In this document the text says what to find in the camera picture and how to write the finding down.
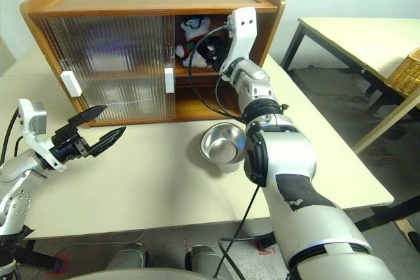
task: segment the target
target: concrete floor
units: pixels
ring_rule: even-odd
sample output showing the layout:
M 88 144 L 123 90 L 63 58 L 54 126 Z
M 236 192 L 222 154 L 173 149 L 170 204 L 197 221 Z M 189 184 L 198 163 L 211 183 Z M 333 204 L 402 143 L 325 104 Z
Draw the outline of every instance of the concrete floor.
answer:
M 390 106 L 384 107 L 378 112 L 377 117 L 363 116 L 364 110 L 373 100 L 367 100 L 362 93 L 367 87 L 366 82 L 346 71 L 306 68 L 295 70 L 292 78 L 349 145 L 356 143 L 392 109 Z M 372 173 L 395 196 L 396 203 L 420 193 L 420 180 L 417 177 L 420 163 L 416 160 L 420 149 L 420 125 L 411 123 L 405 127 L 407 133 L 399 140 L 390 141 L 380 138 L 361 156 Z M 354 221 L 372 214 L 370 209 L 348 210 L 347 212 Z M 420 215 L 415 214 L 409 219 L 420 231 Z M 227 223 L 152 230 L 147 231 L 138 242 L 146 244 L 152 266 L 183 268 L 184 255 L 188 248 L 201 244 L 219 252 L 217 239 L 221 236 L 232 235 L 236 226 L 236 223 Z M 267 219 L 252 220 L 245 225 L 243 235 L 269 231 L 270 223 Z M 37 242 L 35 249 L 45 254 L 54 254 L 71 243 L 129 241 L 140 232 L 42 239 Z M 386 262 L 397 279 L 420 279 L 420 254 L 409 245 L 393 223 L 366 231 L 364 235 L 371 243 L 375 254 Z M 113 253 L 123 246 L 123 244 L 115 243 L 75 245 L 63 252 L 70 257 L 70 264 L 65 275 L 48 275 L 42 271 L 32 277 L 35 270 L 21 266 L 22 278 L 66 279 L 103 270 Z M 262 254 L 253 244 L 235 244 L 232 247 L 232 257 L 247 279 L 285 279 L 286 277 L 286 270 L 277 247 L 273 247 L 269 254 Z

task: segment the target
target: metal bowl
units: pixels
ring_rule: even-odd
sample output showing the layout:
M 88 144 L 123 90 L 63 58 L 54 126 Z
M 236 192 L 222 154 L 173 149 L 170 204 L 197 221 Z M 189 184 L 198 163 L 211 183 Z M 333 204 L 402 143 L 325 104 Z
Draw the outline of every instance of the metal bowl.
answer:
M 243 159 L 245 133 L 235 124 L 220 123 L 208 129 L 201 138 L 203 156 L 224 172 L 236 172 Z

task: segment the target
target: ribbed glass panel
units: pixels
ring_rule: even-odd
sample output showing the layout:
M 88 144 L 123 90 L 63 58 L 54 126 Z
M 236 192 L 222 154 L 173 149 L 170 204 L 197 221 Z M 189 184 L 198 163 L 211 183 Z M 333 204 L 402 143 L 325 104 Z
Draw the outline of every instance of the ribbed glass panel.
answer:
M 97 122 L 175 116 L 165 68 L 175 69 L 174 16 L 81 16 L 38 20 L 62 70 L 74 72 Z

